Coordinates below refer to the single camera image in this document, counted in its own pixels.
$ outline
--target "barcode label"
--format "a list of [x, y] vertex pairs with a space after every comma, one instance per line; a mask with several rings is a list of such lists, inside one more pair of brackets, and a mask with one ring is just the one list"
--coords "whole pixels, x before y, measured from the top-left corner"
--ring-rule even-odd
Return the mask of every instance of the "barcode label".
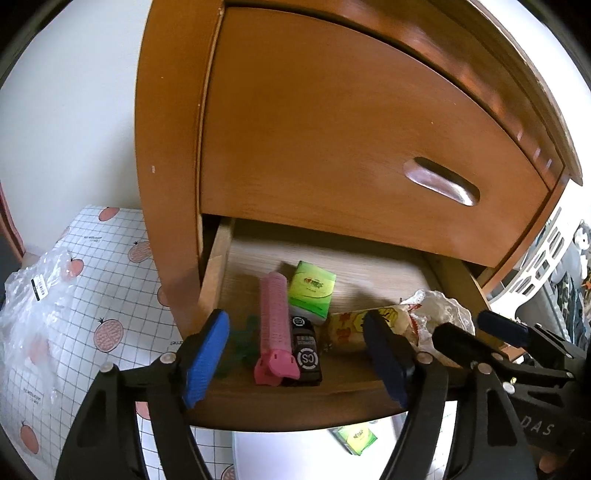
[[37, 301], [43, 300], [47, 297], [47, 285], [45, 285], [45, 279], [43, 275], [35, 275], [31, 279], [31, 284], [33, 285], [33, 292], [35, 293], [35, 298]]

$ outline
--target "wooden drawer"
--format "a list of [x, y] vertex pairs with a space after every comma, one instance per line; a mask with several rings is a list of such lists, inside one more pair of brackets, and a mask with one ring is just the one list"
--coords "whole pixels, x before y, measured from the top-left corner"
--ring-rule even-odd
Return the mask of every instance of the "wooden drawer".
[[434, 70], [349, 28], [252, 8], [222, 21], [199, 179], [203, 213], [488, 267], [548, 194], [505, 131]]
[[[249, 315], [259, 315], [259, 278], [270, 271], [290, 278], [299, 260], [336, 273], [331, 312], [397, 303], [419, 288], [443, 291], [473, 315], [487, 308], [460, 260], [332, 233], [224, 219], [207, 265], [195, 330], [215, 307], [228, 312], [234, 329], [243, 329]], [[273, 432], [352, 424], [402, 411], [366, 354], [323, 353], [320, 363], [318, 387], [257, 386], [251, 369], [236, 367], [212, 381], [206, 398], [189, 412], [190, 420], [202, 427]]]

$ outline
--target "yellow-green tissue package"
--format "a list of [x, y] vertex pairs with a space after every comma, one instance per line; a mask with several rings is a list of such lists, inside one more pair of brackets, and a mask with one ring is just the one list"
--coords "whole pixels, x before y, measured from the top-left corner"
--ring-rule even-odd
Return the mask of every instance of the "yellow-green tissue package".
[[333, 436], [353, 455], [361, 455], [378, 438], [367, 423], [330, 429]]
[[329, 314], [335, 281], [335, 274], [311, 263], [300, 262], [288, 291], [291, 314], [322, 325]]

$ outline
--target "drawer handle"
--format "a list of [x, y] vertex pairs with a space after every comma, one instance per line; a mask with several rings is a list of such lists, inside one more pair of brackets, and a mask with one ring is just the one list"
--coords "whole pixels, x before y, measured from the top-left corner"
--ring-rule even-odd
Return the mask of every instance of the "drawer handle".
[[405, 162], [404, 176], [462, 205], [473, 207], [480, 201], [480, 190], [476, 185], [428, 158], [415, 157]]

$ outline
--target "crumpled transparent plastic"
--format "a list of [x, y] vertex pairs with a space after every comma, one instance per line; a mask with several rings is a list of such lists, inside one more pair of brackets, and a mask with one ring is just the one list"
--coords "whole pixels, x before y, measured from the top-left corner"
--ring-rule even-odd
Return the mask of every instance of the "crumpled transparent plastic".
[[[54, 405], [59, 397], [57, 365], [76, 289], [70, 261], [65, 247], [54, 248], [34, 265], [11, 274], [5, 283], [6, 302], [0, 311], [5, 368], [33, 370], [43, 382], [44, 405], [47, 401]], [[32, 283], [38, 275], [47, 287], [47, 295], [40, 300]]]
[[431, 337], [438, 325], [447, 322], [475, 335], [476, 330], [470, 311], [462, 307], [456, 299], [448, 299], [440, 291], [432, 290], [418, 290], [402, 303], [421, 305], [410, 313], [411, 318], [417, 324], [418, 341], [417, 345], [413, 345], [416, 350], [431, 353], [444, 365], [456, 365], [448, 357], [435, 350]]

